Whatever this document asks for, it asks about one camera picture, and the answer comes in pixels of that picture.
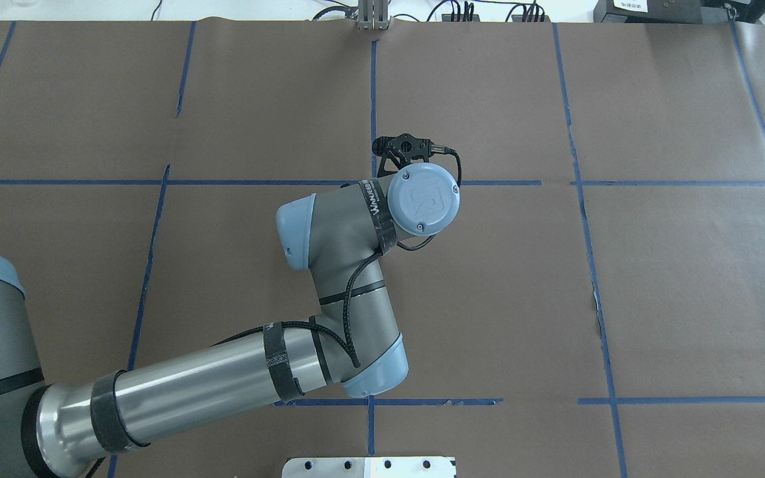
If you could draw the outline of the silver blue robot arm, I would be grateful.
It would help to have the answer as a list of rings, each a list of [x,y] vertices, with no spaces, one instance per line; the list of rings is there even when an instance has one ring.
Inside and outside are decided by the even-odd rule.
[[[416,163],[281,206],[280,245],[292,269],[310,272],[319,315],[82,386],[46,383],[25,290],[0,256],[0,477],[90,475],[110,455],[331,384],[352,398],[398,386],[409,366],[379,258],[449,226],[461,188]]]

